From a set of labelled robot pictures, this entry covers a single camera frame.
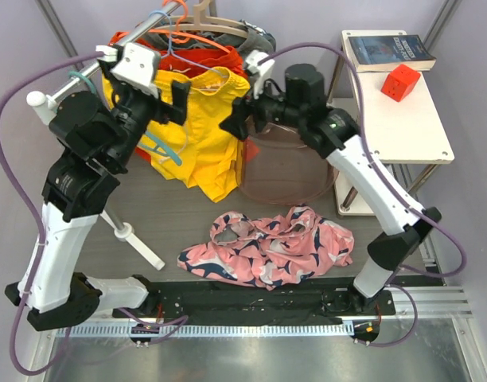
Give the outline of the pink whale print shorts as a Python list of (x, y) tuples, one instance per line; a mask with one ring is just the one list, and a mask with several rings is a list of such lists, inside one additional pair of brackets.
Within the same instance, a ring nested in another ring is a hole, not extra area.
[(243, 287), (273, 290), (324, 275), (352, 263), (350, 230), (296, 205), (273, 218), (252, 220), (225, 212), (209, 231), (210, 239), (183, 250), (177, 265), (198, 277)]

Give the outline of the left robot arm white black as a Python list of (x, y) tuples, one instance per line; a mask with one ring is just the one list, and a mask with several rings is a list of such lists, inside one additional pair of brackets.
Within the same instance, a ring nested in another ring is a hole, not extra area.
[(43, 228), (25, 276), (6, 286), (15, 306), (27, 306), (31, 326), (68, 328), (103, 310), (126, 309), (143, 318), (158, 308), (158, 289), (142, 275), (97, 279), (76, 271), (88, 233), (126, 173), (151, 121), (183, 123), (191, 85), (174, 81), (172, 100), (116, 84), (119, 99), (107, 108), (89, 91), (63, 99), (49, 129), (64, 147), (42, 189)]

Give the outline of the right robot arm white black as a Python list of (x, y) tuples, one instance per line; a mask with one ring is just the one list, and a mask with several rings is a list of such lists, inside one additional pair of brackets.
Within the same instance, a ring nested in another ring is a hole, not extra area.
[(352, 311), (366, 314), (401, 263), (426, 239), (441, 213), (425, 209), (382, 163), (364, 152), (360, 128), (348, 112), (329, 107), (324, 77), (312, 64), (285, 71), (286, 89), (271, 79), (272, 65), (246, 64), (251, 88), (232, 104), (220, 128), (239, 140), (248, 137), (247, 119), (260, 132), (268, 123), (294, 128), (300, 139), (342, 172), (372, 208), (383, 231), (368, 245), (368, 260), (348, 288)]

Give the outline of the teal plastic hanger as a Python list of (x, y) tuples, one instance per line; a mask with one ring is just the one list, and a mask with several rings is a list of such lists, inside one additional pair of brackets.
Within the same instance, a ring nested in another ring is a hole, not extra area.
[[(86, 76), (82, 75), (80, 72), (69, 71), (68, 76), (70, 78), (76, 78), (80, 80), (92, 94), (96, 96), (99, 95), (92, 81), (89, 80)], [(151, 134), (149, 131), (145, 132), (145, 136), (154, 143), (154, 146), (147, 146), (139, 142), (138, 148), (140, 150), (158, 154), (159, 156), (163, 157), (164, 161), (167, 159), (172, 159), (177, 166), (182, 165), (183, 161), (181, 160), (179, 153), (175, 152), (173, 149), (167, 146), (159, 137)]]

